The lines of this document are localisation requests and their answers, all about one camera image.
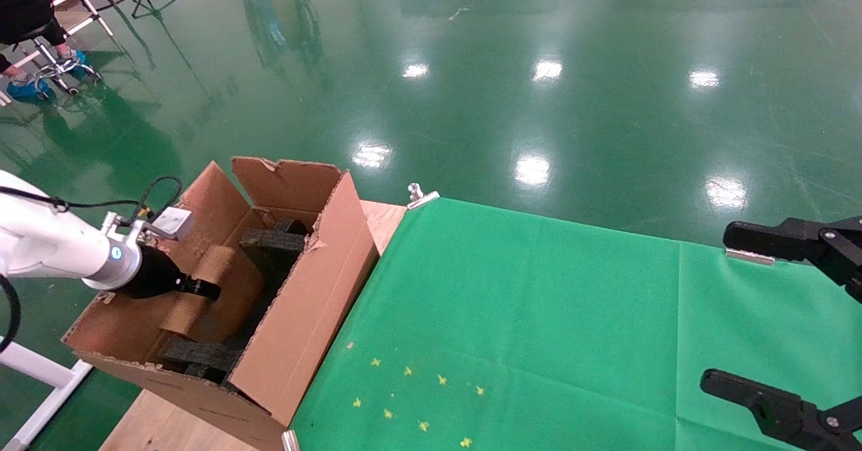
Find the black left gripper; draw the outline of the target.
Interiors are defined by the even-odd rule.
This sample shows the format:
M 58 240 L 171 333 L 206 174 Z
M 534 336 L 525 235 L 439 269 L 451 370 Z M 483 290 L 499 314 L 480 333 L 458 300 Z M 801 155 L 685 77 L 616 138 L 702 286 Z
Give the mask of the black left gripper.
M 219 300 L 221 288 L 181 272 L 173 260 L 153 246 L 138 246 L 141 261 L 129 282 L 114 289 L 114 293 L 134 300 L 146 300 L 172 291 L 191 294 L 207 300 Z

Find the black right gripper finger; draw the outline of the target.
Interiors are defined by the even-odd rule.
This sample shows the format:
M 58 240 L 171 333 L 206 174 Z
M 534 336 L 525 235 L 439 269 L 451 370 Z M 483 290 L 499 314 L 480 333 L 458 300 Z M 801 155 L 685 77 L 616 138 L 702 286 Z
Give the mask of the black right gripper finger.
M 799 395 L 730 372 L 708 369 L 703 392 L 748 409 L 767 438 L 803 450 L 860 450 L 861 396 L 828 410 Z
M 786 261 L 807 261 L 861 303 L 861 219 L 834 223 L 785 219 L 775 227 L 733 221 L 725 228 L 727 248 Z

